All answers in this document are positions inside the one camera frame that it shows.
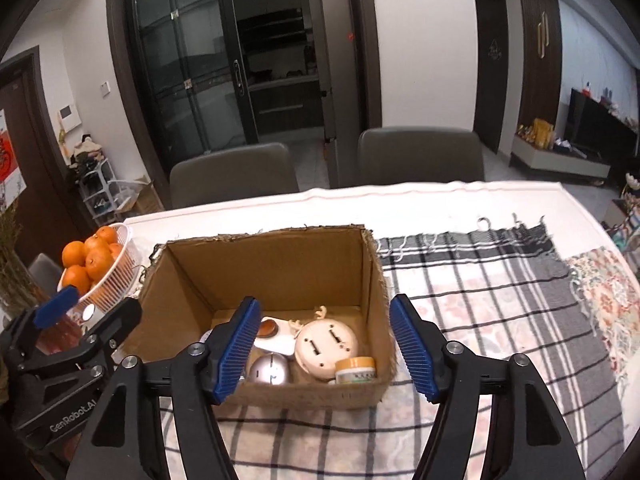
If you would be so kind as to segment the silver ball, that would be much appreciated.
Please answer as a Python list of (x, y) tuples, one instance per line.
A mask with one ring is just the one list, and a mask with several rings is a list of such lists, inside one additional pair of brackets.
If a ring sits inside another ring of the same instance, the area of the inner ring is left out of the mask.
[(260, 356), (250, 367), (247, 378), (254, 384), (285, 385), (290, 380), (288, 359), (277, 353)]

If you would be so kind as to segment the brown oval case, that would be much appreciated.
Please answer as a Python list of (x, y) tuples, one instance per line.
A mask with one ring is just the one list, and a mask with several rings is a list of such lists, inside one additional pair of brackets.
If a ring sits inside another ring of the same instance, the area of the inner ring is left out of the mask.
[(279, 331), (278, 323), (272, 318), (265, 318), (260, 323), (258, 328), (257, 337), (268, 339), (277, 335)]

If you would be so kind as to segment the white power adapter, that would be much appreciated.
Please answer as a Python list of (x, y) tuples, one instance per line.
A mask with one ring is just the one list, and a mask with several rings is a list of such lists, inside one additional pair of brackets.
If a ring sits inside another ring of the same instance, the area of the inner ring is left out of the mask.
[(264, 339), (256, 336), (254, 347), (265, 352), (277, 353), (287, 358), (292, 358), (295, 352), (296, 335), (298, 328), (293, 326), (290, 321), (282, 320), (282, 318), (272, 318), (279, 325), (279, 331), (276, 336)]

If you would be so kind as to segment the pink deer toy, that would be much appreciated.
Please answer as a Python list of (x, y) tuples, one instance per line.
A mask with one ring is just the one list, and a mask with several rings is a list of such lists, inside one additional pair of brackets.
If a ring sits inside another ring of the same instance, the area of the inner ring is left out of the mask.
[(355, 332), (336, 318), (329, 318), (325, 306), (314, 312), (313, 320), (306, 323), (289, 320), (288, 326), (295, 339), (294, 359), (314, 379), (328, 382), (335, 377), (338, 361), (358, 354)]

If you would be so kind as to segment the cream jar orange lid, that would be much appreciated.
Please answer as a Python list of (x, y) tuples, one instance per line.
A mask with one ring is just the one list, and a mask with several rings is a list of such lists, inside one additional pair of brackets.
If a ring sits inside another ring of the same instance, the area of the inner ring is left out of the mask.
[(354, 356), (335, 363), (334, 380), (337, 385), (362, 384), (375, 378), (376, 365), (372, 356)]

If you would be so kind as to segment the dried purple flowers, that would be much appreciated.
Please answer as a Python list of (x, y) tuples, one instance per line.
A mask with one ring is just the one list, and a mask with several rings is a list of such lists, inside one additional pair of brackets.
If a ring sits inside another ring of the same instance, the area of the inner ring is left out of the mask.
[(15, 252), (20, 228), (16, 222), (17, 206), (1, 209), (1, 300), (6, 313), (15, 318), (35, 303), (32, 279)]

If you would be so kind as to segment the white fruit basket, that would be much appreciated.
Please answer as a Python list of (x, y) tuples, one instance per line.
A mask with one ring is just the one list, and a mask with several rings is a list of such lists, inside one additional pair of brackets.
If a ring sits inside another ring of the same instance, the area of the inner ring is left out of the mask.
[(128, 294), (141, 270), (140, 256), (127, 227), (123, 223), (113, 223), (110, 226), (117, 230), (116, 244), (107, 245), (104, 240), (94, 235), (95, 232), (81, 240), (85, 244), (86, 257), (95, 247), (110, 248), (114, 264), (104, 278), (94, 282), (89, 278), (85, 266), (71, 266), (67, 269), (63, 266), (62, 275), (58, 280), (58, 290), (67, 285), (73, 285), (79, 290), (76, 306), (95, 304), (103, 313), (114, 308)]

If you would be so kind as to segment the orange fruit left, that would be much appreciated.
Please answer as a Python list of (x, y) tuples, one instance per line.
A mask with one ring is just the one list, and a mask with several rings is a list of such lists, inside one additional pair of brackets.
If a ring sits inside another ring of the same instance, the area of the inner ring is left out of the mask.
[(84, 266), (86, 261), (85, 244), (80, 240), (69, 242), (63, 248), (61, 258), (65, 269), (71, 266)]

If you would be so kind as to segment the orange fruit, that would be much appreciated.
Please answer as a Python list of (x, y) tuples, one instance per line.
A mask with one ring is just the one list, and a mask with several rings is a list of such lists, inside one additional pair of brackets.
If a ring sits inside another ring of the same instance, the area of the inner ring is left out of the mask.
[(63, 248), (61, 258), (65, 269), (71, 266), (84, 266), (86, 261), (85, 244), (80, 240), (69, 242)]
[(118, 242), (117, 230), (112, 226), (100, 226), (94, 235), (97, 238), (104, 240), (107, 245), (116, 244)]
[(98, 282), (111, 270), (114, 258), (108, 247), (95, 247), (88, 252), (85, 268), (89, 278)]

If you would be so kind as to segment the orange fruit front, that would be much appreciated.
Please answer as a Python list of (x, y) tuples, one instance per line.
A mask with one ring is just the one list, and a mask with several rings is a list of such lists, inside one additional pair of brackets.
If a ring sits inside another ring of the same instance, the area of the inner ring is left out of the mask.
[(88, 252), (85, 268), (89, 278), (98, 282), (111, 270), (114, 258), (108, 247), (95, 247)]

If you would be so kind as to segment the white shoe rack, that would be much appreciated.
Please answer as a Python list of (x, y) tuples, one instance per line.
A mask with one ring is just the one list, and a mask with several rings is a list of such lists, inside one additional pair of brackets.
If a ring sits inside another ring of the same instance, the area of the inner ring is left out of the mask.
[(119, 208), (130, 193), (116, 179), (111, 163), (104, 158), (78, 181), (79, 193), (89, 214), (98, 226), (118, 220)]

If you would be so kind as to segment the grey plaid tablecloth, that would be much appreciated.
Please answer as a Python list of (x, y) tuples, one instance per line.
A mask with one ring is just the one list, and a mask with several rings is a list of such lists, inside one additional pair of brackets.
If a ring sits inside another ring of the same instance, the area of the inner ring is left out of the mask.
[[(374, 240), (388, 302), (405, 294), (446, 337), (488, 358), (524, 353), (563, 414), (590, 479), (624, 450), (623, 409), (608, 349), (570, 291), (570, 269), (544, 226)], [(216, 411), (243, 479), (408, 479), (435, 408), (396, 373), (372, 408)]]

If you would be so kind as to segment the brown cardboard box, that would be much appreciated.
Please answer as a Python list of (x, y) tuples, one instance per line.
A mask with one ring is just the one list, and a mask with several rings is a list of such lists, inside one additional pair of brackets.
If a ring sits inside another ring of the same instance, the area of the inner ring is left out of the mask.
[(346, 324), (376, 375), (339, 385), (291, 367), (283, 386), (240, 385), (231, 404), (290, 410), (356, 410), (382, 400), (396, 373), (388, 293), (376, 244), (364, 226), (316, 226), (262, 234), (172, 240), (146, 271), (142, 319), (124, 350), (145, 362), (169, 359), (228, 321), (254, 297), (262, 314), (297, 327), (324, 312)]

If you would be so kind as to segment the grey chair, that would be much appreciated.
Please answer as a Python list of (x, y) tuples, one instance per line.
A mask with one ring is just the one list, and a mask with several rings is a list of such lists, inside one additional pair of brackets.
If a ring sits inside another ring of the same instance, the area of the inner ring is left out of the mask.
[(485, 179), (478, 135), (459, 128), (383, 127), (360, 134), (359, 182), (465, 183)]
[(299, 192), (291, 153), (278, 142), (179, 162), (171, 169), (169, 185), (174, 209)]

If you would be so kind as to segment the white tv cabinet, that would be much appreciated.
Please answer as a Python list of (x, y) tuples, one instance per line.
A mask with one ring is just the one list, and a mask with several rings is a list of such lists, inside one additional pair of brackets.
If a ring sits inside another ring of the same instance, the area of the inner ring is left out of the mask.
[(532, 179), (579, 184), (606, 181), (611, 170), (605, 162), (540, 150), (519, 136), (513, 139), (510, 165)]

